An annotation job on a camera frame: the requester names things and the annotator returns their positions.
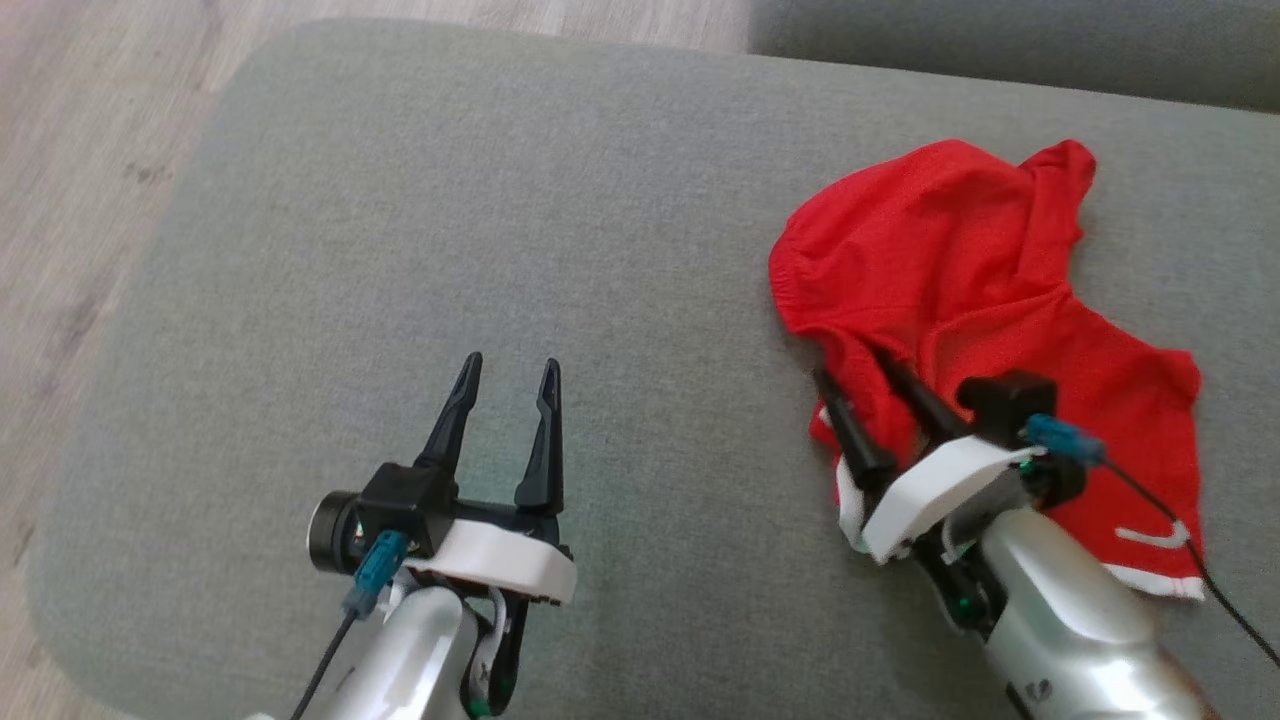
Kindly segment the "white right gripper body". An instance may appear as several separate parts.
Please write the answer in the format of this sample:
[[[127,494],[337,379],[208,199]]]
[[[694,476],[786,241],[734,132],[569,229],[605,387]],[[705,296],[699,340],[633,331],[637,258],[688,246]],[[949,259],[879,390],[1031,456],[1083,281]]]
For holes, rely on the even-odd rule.
[[[1029,503],[1018,469],[1041,456],[1032,445],[1005,448],[978,436],[943,442],[892,480],[861,529],[861,541],[886,564],[943,523],[974,530],[980,518]]]

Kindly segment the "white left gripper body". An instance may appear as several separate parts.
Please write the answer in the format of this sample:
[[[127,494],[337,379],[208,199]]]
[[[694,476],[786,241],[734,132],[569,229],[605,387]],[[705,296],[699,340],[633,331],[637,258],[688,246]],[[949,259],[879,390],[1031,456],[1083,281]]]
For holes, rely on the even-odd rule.
[[[497,588],[535,603],[562,605],[573,600],[577,578],[557,518],[460,501],[439,550],[430,557],[413,551],[404,561],[403,592],[440,584],[480,596]]]

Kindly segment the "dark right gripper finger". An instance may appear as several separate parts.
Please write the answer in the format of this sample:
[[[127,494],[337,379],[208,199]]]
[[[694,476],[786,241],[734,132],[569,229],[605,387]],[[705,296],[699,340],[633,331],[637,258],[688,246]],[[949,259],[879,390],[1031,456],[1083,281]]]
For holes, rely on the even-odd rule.
[[[906,364],[887,348],[873,348],[876,361],[890,388],[901,398],[924,439],[924,451],[969,436],[969,425],[945,400],[931,389]]]
[[[852,401],[824,368],[815,369],[813,378],[852,484],[864,495],[883,495],[897,477],[896,457],[873,438]]]

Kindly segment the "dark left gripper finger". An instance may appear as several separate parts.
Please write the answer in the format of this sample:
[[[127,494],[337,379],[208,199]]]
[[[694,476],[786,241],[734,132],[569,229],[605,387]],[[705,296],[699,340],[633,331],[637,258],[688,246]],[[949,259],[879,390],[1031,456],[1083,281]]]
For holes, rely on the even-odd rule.
[[[415,471],[454,475],[460,464],[468,414],[477,400],[483,361],[483,354],[479,351],[468,354],[463,360],[431,433],[422,451],[413,460]]]
[[[522,480],[515,492],[521,512],[559,515],[564,509],[561,365],[549,357],[538,389],[539,424]]]

